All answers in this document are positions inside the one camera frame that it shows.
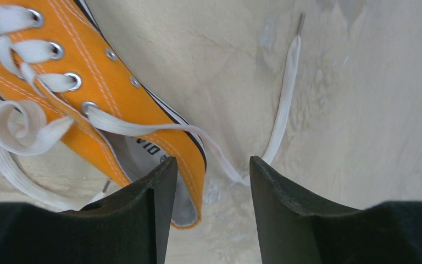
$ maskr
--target concrete floor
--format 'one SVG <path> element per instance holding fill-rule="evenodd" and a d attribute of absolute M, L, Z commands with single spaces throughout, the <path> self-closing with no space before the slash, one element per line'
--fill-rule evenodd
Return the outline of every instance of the concrete floor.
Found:
<path fill-rule="evenodd" d="M 422 200 L 422 1 L 88 3 L 129 68 L 241 170 L 269 140 L 285 53 L 306 12 L 290 122 L 273 166 L 356 208 Z M 209 163 L 204 220 L 171 230 L 166 262 L 260 263 L 249 188 L 230 185 Z M 70 196 L 104 183 L 63 145 L 23 165 Z M 0 175 L 4 200 L 34 202 Z"/>

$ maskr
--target black plastic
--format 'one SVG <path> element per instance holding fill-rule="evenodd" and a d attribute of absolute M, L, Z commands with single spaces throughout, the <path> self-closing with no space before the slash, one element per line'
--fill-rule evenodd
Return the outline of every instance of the black plastic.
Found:
<path fill-rule="evenodd" d="M 0 203 L 0 263 L 164 263 L 177 163 L 80 211 Z"/>
<path fill-rule="evenodd" d="M 422 202 L 365 211 L 329 201 L 250 160 L 263 264 L 422 263 Z"/>

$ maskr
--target canvas sneaker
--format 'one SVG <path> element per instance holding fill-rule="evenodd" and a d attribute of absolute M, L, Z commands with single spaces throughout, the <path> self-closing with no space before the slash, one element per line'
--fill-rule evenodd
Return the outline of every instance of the canvas sneaker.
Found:
<path fill-rule="evenodd" d="M 292 53 L 299 45 L 298 37 Z M 288 61 L 293 65 L 295 59 Z M 294 82 L 295 75 L 289 76 L 292 90 Z M 281 97 L 286 112 L 278 112 L 263 155 L 268 163 L 285 131 L 289 94 Z M 178 228 L 201 220 L 204 145 L 230 179 L 249 185 L 247 173 L 237 172 L 205 131 L 189 125 L 130 73 L 84 1 L 0 0 L 0 98 L 1 173 L 25 194 L 60 210 L 79 210 L 104 193 L 91 201 L 57 195 L 28 178 L 16 156 L 45 153 L 61 140 L 120 186 L 176 157 L 172 222 Z M 15 109 L 23 124 L 10 121 Z"/>

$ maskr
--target shoelace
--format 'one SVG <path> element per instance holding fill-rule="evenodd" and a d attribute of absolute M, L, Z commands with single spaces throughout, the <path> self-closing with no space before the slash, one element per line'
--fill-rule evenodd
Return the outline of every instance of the shoelace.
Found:
<path fill-rule="evenodd" d="M 36 93 L 44 97 L 35 85 L 39 80 L 52 92 L 62 93 L 74 87 L 74 79 L 64 74 L 38 74 L 30 64 L 41 63 L 54 59 L 53 45 L 43 40 L 26 40 L 13 43 L 6 35 L 35 25 L 34 13 L 17 5 L 0 6 L 0 63 L 11 73 L 25 80 Z M 298 68 L 300 53 L 300 34 L 292 41 L 287 53 L 284 80 L 282 83 L 279 109 L 273 127 L 271 139 L 263 155 L 263 160 L 271 163 L 279 149 L 287 125 L 293 87 Z M 14 63 L 12 51 L 16 52 L 23 62 Z M 24 125 L 17 125 L 9 121 L 14 109 L 18 109 L 23 116 Z M 162 124 L 140 125 L 125 122 L 95 106 L 87 107 L 87 119 L 91 125 L 99 130 L 125 136 L 142 136 L 157 130 L 179 129 L 199 135 L 208 150 L 217 158 L 222 170 L 234 182 L 249 186 L 249 176 L 240 174 L 224 156 L 217 142 L 204 130 L 193 125 Z M 3 101 L 0 103 L 0 172 L 16 188 L 26 195 L 56 207 L 60 210 L 79 210 L 86 204 L 103 197 L 104 192 L 97 194 L 90 201 L 70 199 L 52 193 L 34 183 L 17 165 L 14 155 L 35 156 L 51 149 L 74 124 L 70 116 L 59 118 L 47 124 L 46 116 L 39 104 L 30 100 Z M 31 138 L 32 143 L 23 145 L 19 140 Z"/>

